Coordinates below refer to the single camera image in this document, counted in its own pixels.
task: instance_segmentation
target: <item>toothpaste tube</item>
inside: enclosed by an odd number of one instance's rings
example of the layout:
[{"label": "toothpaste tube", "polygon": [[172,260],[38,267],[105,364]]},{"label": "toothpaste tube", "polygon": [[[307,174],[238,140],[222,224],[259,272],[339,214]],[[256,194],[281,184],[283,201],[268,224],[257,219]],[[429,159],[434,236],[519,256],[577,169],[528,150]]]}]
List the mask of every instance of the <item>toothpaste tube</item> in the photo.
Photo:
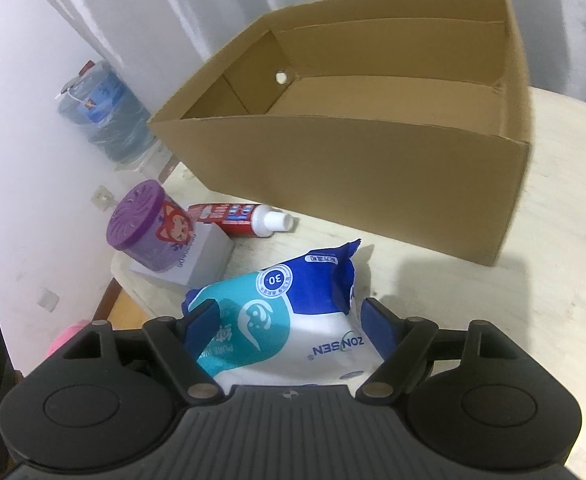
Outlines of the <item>toothpaste tube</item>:
[{"label": "toothpaste tube", "polygon": [[382,362],[351,310],[359,242],[190,291],[184,314],[207,299],[220,307],[199,365],[226,392],[234,384],[346,384],[355,393]]},{"label": "toothpaste tube", "polygon": [[194,204],[188,213],[195,221],[217,224],[230,237],[266,238],[293,228],[290,214],[266,204]]}]

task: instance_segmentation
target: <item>ribbed gray surface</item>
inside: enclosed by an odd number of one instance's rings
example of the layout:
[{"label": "ribbed gray surface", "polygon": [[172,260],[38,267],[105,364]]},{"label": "ribbed gray surface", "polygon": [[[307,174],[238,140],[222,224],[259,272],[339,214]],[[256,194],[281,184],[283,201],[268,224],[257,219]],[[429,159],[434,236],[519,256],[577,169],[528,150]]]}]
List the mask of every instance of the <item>ribbed gray surface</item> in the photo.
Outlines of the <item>ribbed gray surface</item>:
[{"label": "ribbed gray surface", "polygon": [[[144,459],[73,480],[575,480],[552,466],[527,474],[449,462],[409,434],[390,408],[356,402],[346,386],[240,386],[227,402],[188,410]],[[7,480],[65,476],[21,466]]]}]

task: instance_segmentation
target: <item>white wall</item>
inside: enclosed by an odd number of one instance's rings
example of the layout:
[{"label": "white wall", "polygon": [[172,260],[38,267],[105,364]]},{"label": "white wall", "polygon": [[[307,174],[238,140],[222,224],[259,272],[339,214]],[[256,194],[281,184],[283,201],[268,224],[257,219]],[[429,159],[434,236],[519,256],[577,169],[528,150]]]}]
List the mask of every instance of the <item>white wall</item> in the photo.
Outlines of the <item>white wall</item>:
[{"label": "white wall", "polygon": [[[111,279],[109,213],[89,200],[100,184],[124,189],[54,104],[88,59],[100,58],[45,0],[0,0],[0,322],[25,372]],[[44,287],[60,296],[52,313],[37,305]]]}]

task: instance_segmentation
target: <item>purple lid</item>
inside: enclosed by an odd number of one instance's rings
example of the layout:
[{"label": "purple lid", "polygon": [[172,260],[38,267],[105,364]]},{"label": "purple lid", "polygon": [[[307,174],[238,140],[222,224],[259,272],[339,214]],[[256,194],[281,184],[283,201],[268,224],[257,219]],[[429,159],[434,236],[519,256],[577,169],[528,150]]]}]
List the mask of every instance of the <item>purple lid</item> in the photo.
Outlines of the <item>purple lid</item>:
[{"label": "purple lid", "polygon": [[145,180],[118,204],[106,227],[106,241],[123,251],[135,244],[157,218],[166,193],[156,180]]}]

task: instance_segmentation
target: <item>teal patch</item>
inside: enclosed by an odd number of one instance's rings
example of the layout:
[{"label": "teal patch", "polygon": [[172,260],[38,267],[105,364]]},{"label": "teal patch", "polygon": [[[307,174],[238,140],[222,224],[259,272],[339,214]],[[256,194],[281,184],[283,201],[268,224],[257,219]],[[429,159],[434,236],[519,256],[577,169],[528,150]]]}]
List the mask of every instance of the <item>teal patch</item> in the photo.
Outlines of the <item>teal patch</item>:
[{"label": "teal patch", "polygon": [[189,310],[210,298],[219,304],[220,329],[198,359],[212,377],[266,361],[289,339],[291,316],[285,296],[261,296],[255,288],[256,275],[253,272],[206,286],[189,304]]}]

